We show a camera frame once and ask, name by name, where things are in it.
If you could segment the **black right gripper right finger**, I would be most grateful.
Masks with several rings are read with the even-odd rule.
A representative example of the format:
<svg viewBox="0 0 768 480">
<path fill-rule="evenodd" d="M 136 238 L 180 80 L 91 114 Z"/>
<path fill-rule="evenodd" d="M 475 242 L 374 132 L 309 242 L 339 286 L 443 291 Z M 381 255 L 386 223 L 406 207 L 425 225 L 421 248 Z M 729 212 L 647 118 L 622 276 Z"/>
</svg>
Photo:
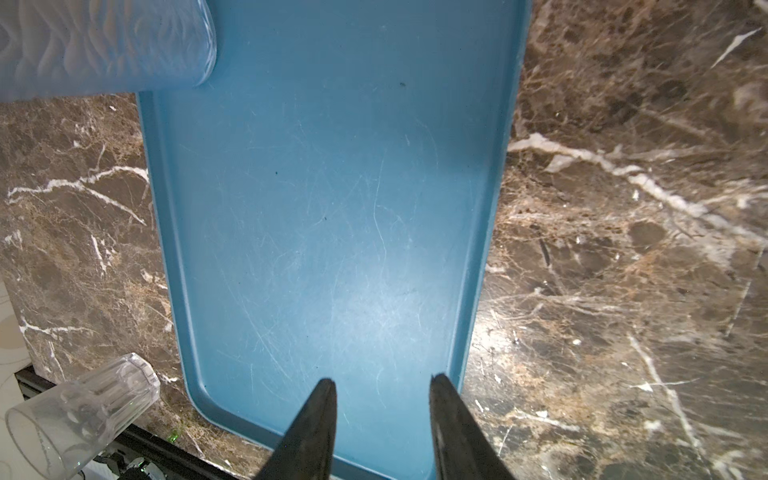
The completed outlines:
<svg viewBox="0 0 768 480">
<path fill-rule="evenodd" d="M 431 378 L 429 411 L 437 479 L 514 479 L 445 374 Z"/>
</svg>

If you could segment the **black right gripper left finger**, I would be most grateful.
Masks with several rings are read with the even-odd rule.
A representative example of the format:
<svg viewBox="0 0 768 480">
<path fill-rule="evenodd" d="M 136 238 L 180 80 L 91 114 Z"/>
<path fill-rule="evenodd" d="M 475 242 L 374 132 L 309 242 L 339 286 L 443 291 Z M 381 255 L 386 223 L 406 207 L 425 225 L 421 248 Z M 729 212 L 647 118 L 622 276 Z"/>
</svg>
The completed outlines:
<svg viewBox="0 0 768 480">
<path fill-rule="evenodd" d="M 336 385 L 330 378 L 323 378 L 254 478 L 329 479 L 336 426 Z"/>
</svg>

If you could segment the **blue tall plastic glass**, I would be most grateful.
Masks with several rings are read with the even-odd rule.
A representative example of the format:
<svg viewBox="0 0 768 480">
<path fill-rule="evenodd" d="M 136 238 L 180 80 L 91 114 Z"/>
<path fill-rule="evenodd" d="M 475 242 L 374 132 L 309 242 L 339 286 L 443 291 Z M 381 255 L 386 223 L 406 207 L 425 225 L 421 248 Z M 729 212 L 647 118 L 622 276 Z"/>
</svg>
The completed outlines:
<svg viewBox="0 0 768 480">
<path fill-rule="evenodd" d="M 1 100 L 195 87 L 216 61 L 204 1 L 4 1 Z"/>
</svg>

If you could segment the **teal plastic tray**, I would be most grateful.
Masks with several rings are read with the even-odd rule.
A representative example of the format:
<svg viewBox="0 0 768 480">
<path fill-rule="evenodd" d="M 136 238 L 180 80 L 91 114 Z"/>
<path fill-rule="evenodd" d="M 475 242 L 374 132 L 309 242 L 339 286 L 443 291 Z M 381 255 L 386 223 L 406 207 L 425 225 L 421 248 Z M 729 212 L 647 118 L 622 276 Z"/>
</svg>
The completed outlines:
<svg viewBox="0 0 768 480">
<path fill-rule="evenodd" d="M 431 479 L 464 376 L 527 1 L 213 1 L 217 61 L 138 97 L 184 382 L 274 447 L 338 392 L 334 473 Z"/>
</svg>

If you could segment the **clear glass front left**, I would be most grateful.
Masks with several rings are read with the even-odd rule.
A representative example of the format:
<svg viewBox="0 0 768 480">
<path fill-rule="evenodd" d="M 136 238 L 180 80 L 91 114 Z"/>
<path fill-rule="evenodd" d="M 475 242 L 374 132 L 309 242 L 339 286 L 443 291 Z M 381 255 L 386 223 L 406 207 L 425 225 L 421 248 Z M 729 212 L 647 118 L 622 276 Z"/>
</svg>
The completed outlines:
<svg viewBox="0 0 768 480">
<path fill-rule="evenodd" d="M 153 367 L 136 353 L 8 409 L 21 455 L 46 479 L 71 479 L 160 396 Z"/>
</svg>

